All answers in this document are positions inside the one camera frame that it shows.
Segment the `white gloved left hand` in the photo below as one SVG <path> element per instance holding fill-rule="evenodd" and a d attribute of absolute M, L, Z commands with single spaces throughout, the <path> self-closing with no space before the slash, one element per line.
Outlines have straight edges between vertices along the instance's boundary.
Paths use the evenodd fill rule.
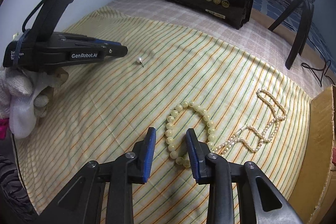
<path fill-rule="evenodd" d="M 1 69 L 1 139 L 11 131 L 17 139 L 30 135 L 37 120 L 46 116 L 54 90 L 68 80 L 58 68 L 50 74 L 25 69 Z"/>

